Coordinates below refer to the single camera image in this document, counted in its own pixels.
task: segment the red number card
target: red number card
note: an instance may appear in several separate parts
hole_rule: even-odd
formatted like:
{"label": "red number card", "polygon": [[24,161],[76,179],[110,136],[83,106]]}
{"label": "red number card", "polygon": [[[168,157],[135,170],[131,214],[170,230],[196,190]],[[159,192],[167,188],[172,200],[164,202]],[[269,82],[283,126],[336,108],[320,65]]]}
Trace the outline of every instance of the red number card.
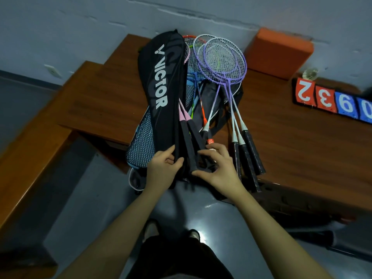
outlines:
{"label": "red number card", "polygon": [[315,86],[315,96],[317,98],[318,108],[327,110],[329,112],[337,113],[333,89]]}
{"label": "red number card", "polygon": [[314,87],[314,81],[298,78],[296,84],[296,101],[298,103],[316,107],[317,104],[314,98]]}

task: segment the foot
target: foot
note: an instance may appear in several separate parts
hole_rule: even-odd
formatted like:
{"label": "foot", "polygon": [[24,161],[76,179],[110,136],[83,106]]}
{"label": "foot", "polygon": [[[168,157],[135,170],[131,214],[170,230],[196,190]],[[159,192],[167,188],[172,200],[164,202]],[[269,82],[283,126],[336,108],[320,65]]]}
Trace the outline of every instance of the foot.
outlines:
{"label": "foot", "polygon": [[191,229],[189,231],[189,238],[195,238],[195,239],[197,239],[200,242],[199,232],[197,230],[195,230],[195,229]]}
{"label": "foot", "polygon": [[148,238],[152,236],[159,236],[159,224],[156,220],[150,219],[147,221],[145,225],[145,230],[144,230],[144,239],[142,243],[144,243]]}

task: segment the white number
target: white number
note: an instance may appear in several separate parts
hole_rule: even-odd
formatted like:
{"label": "white number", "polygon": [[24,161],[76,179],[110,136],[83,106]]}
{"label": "white number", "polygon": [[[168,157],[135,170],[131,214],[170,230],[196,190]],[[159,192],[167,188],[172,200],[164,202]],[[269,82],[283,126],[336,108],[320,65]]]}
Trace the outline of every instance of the white number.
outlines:
{"label": "white number", "polygon": [[351,100],[351,98],[345,94],[341,94],[338,98],[338,102],[340,103],[341,108],[348,113],[352,113],[354,108],[349,100]]}
{"label": "white number", "polygon": [[325,89],[320,89],[320,90],[319,90],[319,96],[321,97],[320,102],[322,103],[322,105],[325,106],[325,107],[332,107],[332,104],[331,104],[331,103],[326,103],[326,100],[327,100],[328,98],[323,97],[323,94],[326,94],[328,97],[331,96],[331,94],[330,94],[327,90],[325,90]]}
{"label": "white number", "polygon": [[372,104],[366,100],[362,101],[362,109],[366,117],[372,119]]}
{"label": "white number", "polygon": [[302,94],[304,94],[311,86],[311,82],[307,82],[307,81],[303,81],[303,80],[300,80],[300,85],[303,85],[304,88],[302,88],[299,92],[298,92],[298,97],[302,100],[302,101],[310,101],[310,97],[303,97]]}

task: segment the hand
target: hand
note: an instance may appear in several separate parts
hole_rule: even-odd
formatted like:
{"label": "hand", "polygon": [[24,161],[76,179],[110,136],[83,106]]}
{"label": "hand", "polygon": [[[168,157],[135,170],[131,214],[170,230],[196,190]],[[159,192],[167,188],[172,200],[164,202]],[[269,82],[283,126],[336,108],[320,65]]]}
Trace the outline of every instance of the hand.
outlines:
{"label": "hand", "polygon": [[172,155],[175,146],[166,151],[157,151],[147,164],[147,178],[144,192],[151,192],[159,197],[170,187],[177,171],[182,167],[184,158],[174,162]]}
{"label": "hand", "polygon": [[206,145],[211,150],[200,150],[199,154],[211,157],[217,163],[217,170],[213,173],[205,172],[202,170],[195,170],[192,175],[202,178],[207,181],[218,192],[235,202],[242,194],[246,192],[243,184],[240,182],[238,174],[235,171],[232,158],[224,145],[212,143]]}

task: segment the victor logo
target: victor logo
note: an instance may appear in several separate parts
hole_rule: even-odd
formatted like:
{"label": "victor logo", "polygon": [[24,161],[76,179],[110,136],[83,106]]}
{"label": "victor logo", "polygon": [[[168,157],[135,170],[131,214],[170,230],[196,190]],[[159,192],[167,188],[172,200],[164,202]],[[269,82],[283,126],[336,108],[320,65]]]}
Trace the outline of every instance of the victor logo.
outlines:
{"label": "victor logo", "polygon": [[155,54],[161,54],[161,55],[164,55],[164,52],[161,50],[161,49],[163,49],[164,48],[164,44],[159,48],[159,49],[157,49],[156,51],[155,51]]}
{"label": "victor logo", "polygon": [[[165,53],[162,51],[164,48],[164,44],[155,51],[155,54],[164,55]],[[168,103],[168,98],[165,93],[167,92],[167,79],[165,78],[165,56],[156,64],[155,68],[155,80],[158,81],[155,84],[156,92],[155,96],[156,98],[159,98],[156,100],[156,109],[158,107],[165,107]]]}

